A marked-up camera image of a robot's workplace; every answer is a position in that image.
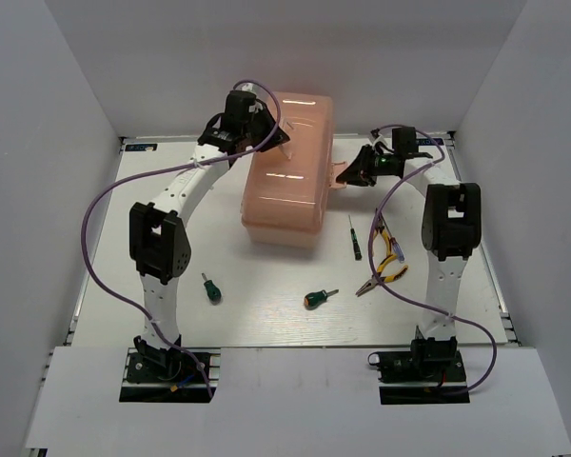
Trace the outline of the pink plastic toolbox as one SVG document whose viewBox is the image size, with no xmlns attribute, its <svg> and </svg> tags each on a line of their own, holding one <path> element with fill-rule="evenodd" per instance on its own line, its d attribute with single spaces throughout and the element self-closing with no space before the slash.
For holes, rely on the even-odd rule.
<svg viewBox="0 0 571 457">
<path fill-rule="evenodd" d="M 347 162 L 332 160 L 334 107 L 328 96 L 278 92 L 280 128 L 289 141 L 251 159 L 241 222 L 251 241 L 315 248 L 329 192 Z"/>
</svg>

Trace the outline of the yellow long-nose pliers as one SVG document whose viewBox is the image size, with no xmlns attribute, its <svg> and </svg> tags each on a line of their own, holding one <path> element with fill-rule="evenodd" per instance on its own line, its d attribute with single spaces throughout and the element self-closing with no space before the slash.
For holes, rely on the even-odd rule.
<svg viewBox="0 0 571 457">
<path fill-rule="evenodd" d="M 389 272 L 389 265 L 398 261 L 398 256 L 396 254 L 387 255 L 379 266 L 376 268 L 379 278 L 376 279 L 374 276 L 370 277 L 355 293 L 357 297 L 368 293 L 376 286 L 382 283 L 392 283 L 401 279 L 408 272 L 408 264 L 401 264 L 393 272 Z"/>
</svg>

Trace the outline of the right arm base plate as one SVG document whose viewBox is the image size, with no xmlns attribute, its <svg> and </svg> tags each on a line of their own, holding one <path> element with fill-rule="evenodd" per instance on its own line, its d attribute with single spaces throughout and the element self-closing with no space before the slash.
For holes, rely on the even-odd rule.
<svg viewBox="0 0 571 457">
<path fill-rule="evenodd" d="M 457 339 L 416 338 L 407 350 L 374 351 L 367 363 L 379 373 L 383 406 L 468 404 Z"/>
</svg>

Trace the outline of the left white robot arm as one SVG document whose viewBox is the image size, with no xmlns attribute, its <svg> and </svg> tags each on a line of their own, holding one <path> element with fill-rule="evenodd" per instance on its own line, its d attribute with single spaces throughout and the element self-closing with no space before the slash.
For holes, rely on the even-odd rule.
<svg viewBox="0 0 571 457">
<path fill-rule="evenodd" d="M 231 90 L 224 111 L 208 122 L 198 138 L 188 168 L 149 203 L 137 203 L 129 212 L 129 255 L 142 281 L 144 309 L 150 314 L 134 345 L 140 350 L 156 349 L 148 365 L 160 379 L 173 379 L 182 368 L 182 356 L 171 348 L 181 344 L 176 306 L 179 277 L 191 258 L 187 223 L 242 153 L 264 152 L 290 141 L 280 120 L 281 115 L 271 113 L 251 83 Z"/>
</svg>

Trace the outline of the green orange-capped stubby screwdriver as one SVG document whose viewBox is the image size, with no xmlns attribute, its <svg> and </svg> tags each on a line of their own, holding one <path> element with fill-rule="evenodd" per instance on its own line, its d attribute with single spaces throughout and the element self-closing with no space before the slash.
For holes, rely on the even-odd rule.
<svg viewBox="0 0 571 457">
<path fill-rule="evenodd" d="M 331 296 L 337 294 L 339 291 L 333 289 L 326 291 L 325 289 L 309 292 L 304 297 L 304 305 L 306 309 L 312 310 L 324 304 Z"/>
</svg>

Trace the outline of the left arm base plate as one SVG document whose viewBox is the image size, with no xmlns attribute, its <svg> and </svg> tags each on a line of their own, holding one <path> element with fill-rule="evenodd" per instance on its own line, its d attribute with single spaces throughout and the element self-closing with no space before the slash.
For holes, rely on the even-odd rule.
<svg viewBox="0 0 571 457">
<path fill-rule="evenodd" d="M 133 340 L 120 387 L 121 403 L 208 404 L 218 386 L 221 352 L 152 348 Z"/>
</svg>

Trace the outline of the purple-handled small screwdriver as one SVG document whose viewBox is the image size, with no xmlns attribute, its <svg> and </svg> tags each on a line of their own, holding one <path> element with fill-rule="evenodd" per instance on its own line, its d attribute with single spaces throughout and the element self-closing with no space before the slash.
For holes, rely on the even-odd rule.
<svg viewBox="0 0 571 457">
<path fill-rule="evenodd" d="M 392 234 L 391 230 L 389 229 L 388 224 L 385 221 L 383 214 L 381 212 L 379 212 L 379 221 L 380 221 L 381 226 L 384 228 L 384 231 L 386 232 L 386 234 L 389 238 L 389 244 L 390 244 L 392 252 L 396 254 L 398 261 L 401 264 L 403 264 L 405 262 L 405 257 L 404 257 L 404 253 L 402 251 L 402 248 L 401 248 L 399 242 L 397 241 L 396 237 Z"/>
</svg>

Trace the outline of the yellow-handled cutting pliers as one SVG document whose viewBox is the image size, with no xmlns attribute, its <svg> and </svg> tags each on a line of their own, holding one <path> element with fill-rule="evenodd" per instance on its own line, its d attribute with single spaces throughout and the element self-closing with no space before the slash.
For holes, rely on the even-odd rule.
<svg viewBox="0 0 571 457">
<path fill-rule="evenodd" d="M 377 237 L 381 237 L 386 246 L 386 254 L 391 255 L 393 253 L 391 235 L 386 225 L 385 219 L 382 213 L 375 209 L 376 224 L 372 230 L 372 239 L 375 240 Z"/>
</svg>

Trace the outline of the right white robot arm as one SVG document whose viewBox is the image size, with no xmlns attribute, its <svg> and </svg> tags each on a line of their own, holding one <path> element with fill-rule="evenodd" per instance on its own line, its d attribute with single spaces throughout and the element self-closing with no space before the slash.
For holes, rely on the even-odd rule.
<svg viewBox="0 0 571 457">
<path fill-rule="evenodd" d="M 468 259 L 482 238 L 481 190 L 462 183 L 441 168 L 445 151 L 437 140 L 404 125 L 389 125 L 370 132 L 369 143 L 335 175 L 339 185 L 373 187 L 382 176 L 396 176 L 394 186 L 411 185 L 424 197 L 421 238 L 427 252 L 428 278 L 422 303 L 407 302 L 423 310 L 417 337 L 436 342 L 456 337 L 455 315 L 460 282 Z"/>
</svg>

